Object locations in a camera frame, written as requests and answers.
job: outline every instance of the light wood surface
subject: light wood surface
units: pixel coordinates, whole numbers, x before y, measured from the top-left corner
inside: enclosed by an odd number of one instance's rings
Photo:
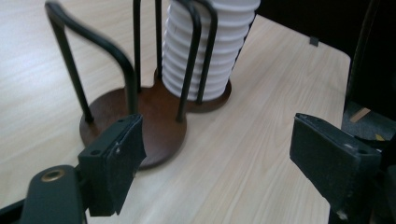
[[[133,58],[132,1],[61,1]],[[142,83],[155,70],[154,1],[142,1]],[[166,16],[168,1],[163,2]],[[25,197],[30,178],[77,165],[81,109],[44,1],[0,11],[0,207]],[[120,69],[69,33],[88,100],[122,87]],[[289,157],[295,113],[340,127],[349,58],[265,18],[253,23],[221,109],[188,114],[168,163],[139,172],[119,217],[90,223],[327,223],[329,205]]]

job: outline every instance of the wooden base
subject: wooden base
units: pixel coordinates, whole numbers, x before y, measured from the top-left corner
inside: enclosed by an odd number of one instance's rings
[[[188,103],[187,111],[208,112],[224,105],[231,93],[231,84],[224,94],[214,101],[201,105]],[[177,122],[179,98],[168,91],[163,82],[156,80],[151,88],[142,88],[138,94],[138,113],[143,115],[143,142],[147,157],[140,169],[148,169],[168,161],[180,149],[186,131],[187,121]],[[96,99],[90,109],[94,117],[92,123],[82,116],[79,132],[85,146],[107,129],[113,122],[128,115],[124,89],[106,93]]]

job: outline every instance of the black metal rod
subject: black metal rod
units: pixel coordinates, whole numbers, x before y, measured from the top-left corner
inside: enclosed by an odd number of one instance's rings
[[[196,103],[200,105],[204,98],[207,73],[209,71],[213,48],[215,46],[215,39],[216,39],[216,32],[218,30],[219,18],[218,18],[218,12],[213,8],[212,4],[209,1],[207,0],[194,0],[194,1],[203,5],[210,14],[210,29],[207,37],[204,65],[202,68],[201,80],[199,83],[198,95],[196,100]]]
[[[189,95],[192,72],[195,66],[195,60],[198,53],[199,41],[201,38],[201,19],[198,11],[192,4],[190,0],[176,0],[179,2],[184,8],[186,8],[192,20],[192,38],[191,38],[191,47],[189,52],[189,58],[187,60],[186,74],[184,76],[183,88],[181,90],[180,95],[180,103],[177,111],[177,121],[183,122],[186,116],[186,104],[187,97]]]
[[[141,56],[140,56],[140,3],[134,0],[134,70],[136,73],[137,90],[142,91]]]
[[[49,20],[49,22],[52,26],[53,32],[55,33],[56,39],[58,40],[61,53],[64,56],[64,63],[66,64],[69,76],[75,88],[79,104],[81,105],[82,112],[84,113],[85,121],[91,123],[93,122],[92,112],[90,110],[90,107],[88,106],[87,98],[85,97],[84,89],[82,88],[82,84],[78,76],[76,64],[74,62],[73,54],[67,41],[64,28],[59,26],[54,20]]]
[[[163,77],[163,1],[155,0],[155,27],[157,39],[157,78]]]
[[[68,27],[70,30],[75,32],[76,34],[86,38],[91,41],[93,44],[97,45],[101,49],[105,50],[109,53],[119,64],[125,81],[125,98],[128,107],[129,114],[137,113],[137,78],[134,73],[134,68],[129,62],[128,58],[125,54],[117,48],[113,43],[104,39],[100,35],[94,33],[89,30],[85,26],[82,26],[77,21],[70,18],[65,14],[62,7],[55,2],[47,2],[46,3],[46,11],[49,17],[50,23],[54,29],[54,33],[57,36],[58,44],[60,45],[61,51],[66,61],[67,68],[69,69],[69,73],[71,77],[74,77],[77,82],[74,83],[74,87],[76,92],[78,93],[78,99],[80,100],[81,106],[83,107],[84,115],[87,118],[92,117],[91,111],[88,108],[87,101],[85,99],[84,92],[82,90],[81,83],[79,81],[78,72],[76,66],[74,64],[73,56],[71,54],[69,44],[67,42],[67,37],[64,33],[64,27]]]

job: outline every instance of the stacked white cups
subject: stacked white cups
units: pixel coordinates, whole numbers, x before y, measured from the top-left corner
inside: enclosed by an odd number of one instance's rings
[[[219,23],[204,91],[204,101],[220,97],[225,90],[236,56],[244,45],[249,25],[254,20],[254,10],[260,0],[210,0],[218,12]],[[188,100],[198,95],[204,64],[210,15],[202,5],[194,2],[201,17],[202,33],[191,79]],[[165,24],[163,42],[163,84],[180,97],[189,58],[192,21],[191,15],[179,2],[171,1]]]

